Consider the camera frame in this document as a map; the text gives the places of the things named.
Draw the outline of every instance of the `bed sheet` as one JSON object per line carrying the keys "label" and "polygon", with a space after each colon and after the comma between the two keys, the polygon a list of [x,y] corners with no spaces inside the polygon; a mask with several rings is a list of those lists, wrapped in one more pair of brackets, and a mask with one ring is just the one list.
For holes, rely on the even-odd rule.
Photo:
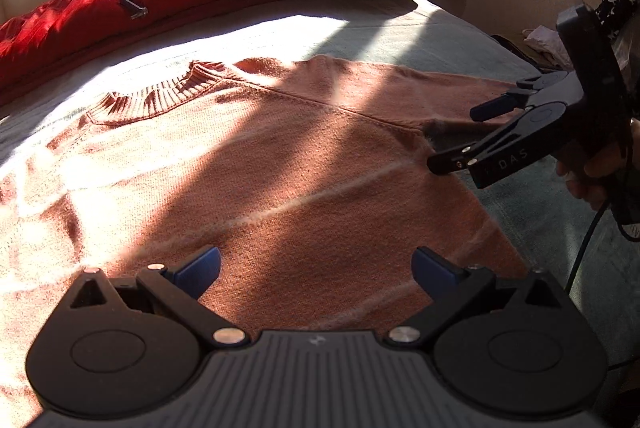
{"label": "bed sheet", "polygon": [[[234,62],[249,56],[303,60],[316,54],[508,82],[537,74],[492,38],[426,0],[265,4],[120,49],[2,108],[0,175],[35,145],[53,138],[104,92],[130,92],[158,79],[178,77],[192,60]],[[476,190],[467,174],[460,177],[530,264],[549,268],[560,281],[566,280],[593,213],[569,196],[551,159],[485,190]],[[636,248],[622,239],[606,214],[572,298],[606,346],[611,362],[628,358],[640,339],[640,299],[634,288],[639,274]],[[620,375],[612,375],[611,382]]]}

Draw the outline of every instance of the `cable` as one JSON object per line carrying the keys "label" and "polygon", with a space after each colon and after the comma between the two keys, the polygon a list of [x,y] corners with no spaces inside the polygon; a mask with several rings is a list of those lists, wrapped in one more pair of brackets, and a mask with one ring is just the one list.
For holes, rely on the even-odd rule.
{"label": "cable", "polygon": [[[633,168],[633,157],[634,157],[634,145],[633,145],[633,139],[631,139],[631,142],[626,147],[626,165],[625,165],[625,173],[622,177],[622,192],[624,192],[626,188],[626,183],[628,182],[629,174],[631,173],[631,170]],[[587,246],[589,245],[589,241],[591,240],[591,237],[593,236],[593,232],[595,231],[596,226],[598,225],[598,222],[602,218],[602,215],[604,215],[604,212],[607,211],[607,208],[609,207],[610,202],[611,202],[610,198],[607,198],[607,200],[604,201],[604,203],[601,205],[600,209],[596,213],[596,216],[593,217],[593,220],[591,221],[591,225],[589,226],[587,233],[584,235],[582,244],[580,245],[580,249],[578,250],[578,255],[575,257],[574,266],[571,268],[571,273],[569,273],[569,278],[566,281],[566,286],[564,287],[564,291],[567,294],[571,292],[571,287],[574,285],[575,277],[578,274],[578,269],[580,267],[580,263],[582,262],[582,259],[584,258],[584,253],[587,251]],[[640,236],[631,236],[624,230],[624,228],[620,224],[618,224],[618,230],[620,231],[622,236],[625,237],[629,242],[640,242]]]}
{"label": "cable", "polygon": [[589,245],[589,241],[591,240],[591,236],[593,235],[593,231],[595,231],[598,222],[604,215],[604,212],[607,211],[609,207],[609,199],[604,201],[603,205],[601,205],[600,209],[596,213],[596,216],[593,217],[591,221],[591,225],[587,230],[587,233],[584,235],[582,240],[582,244],[580,245],[580,249],[578,250],[578,256],[575,257],[574,266],[571,268],[571,273],[569,273],[569,279],[566,281],[566,286],[564,287],[564,292],[569,294],[571,292],[571,287],[574,285],[575,276],[578,274],[578,268],[580,267],[580,262],[584,258],[584,253],[587,251],[587,246]]}
{"label": "cable", "polygon": [[640,356],[635,356],[633,358],[629,358],[628,360],[620,361],[620,363],[610,364],[607,367],[607,372],[611,372],[612,370],[617,370],[619,368],[622,368],[623,366],[634,364],[636,361],[640,361]]}

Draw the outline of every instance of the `ribbed neckline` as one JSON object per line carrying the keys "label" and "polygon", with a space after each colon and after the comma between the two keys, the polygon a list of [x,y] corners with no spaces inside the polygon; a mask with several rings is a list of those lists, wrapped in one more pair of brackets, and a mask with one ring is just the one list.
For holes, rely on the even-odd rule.
{"label": "ribbed neckline", "polygon": [[130,94],[105,94],[87,116],[96,124],[124,124],[152,118],[198,97],[224,78],[226,70],[221,63],[192,62],[189,71],[180,78]]}

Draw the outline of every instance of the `sweater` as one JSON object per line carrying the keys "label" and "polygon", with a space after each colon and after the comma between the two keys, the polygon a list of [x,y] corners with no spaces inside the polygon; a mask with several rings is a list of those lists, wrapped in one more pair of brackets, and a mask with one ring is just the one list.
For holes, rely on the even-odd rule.
{"label": "sweater", "polygon": [[85,267],[132,276],[217,246],[200,301],[252,336],[392,328],[429,303],[418,246],[522,276],[473,193],[426,167],[425,132],[495,128],[468,109],[508,86],[315,56],[193,62],[104,95],[0,185],[0,426],[38,412],[24,358]]}

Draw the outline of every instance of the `person's hand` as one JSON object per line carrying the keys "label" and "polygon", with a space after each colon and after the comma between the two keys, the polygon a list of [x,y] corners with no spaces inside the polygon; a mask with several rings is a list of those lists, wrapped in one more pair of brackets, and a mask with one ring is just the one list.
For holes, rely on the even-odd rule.
{"label": "person's hand", "polygon": [[[640,169],[640,122],[633,119],[631,132],[634,138],[634,159],[636,169]],[[600,178],[610,175],[620,168],[625,167],[626,159],[620,155],[620,147],[612,143],[600,150],[587,164],[584,165],[584,173],[592,178]],[[565,177],[566,188],[576,199],[586,201],[593,211],[597,211],[607,199],[607,192],[602,186],[584,184],[577,180],[567,166],[560,161],[556,163],[556,173]]]}

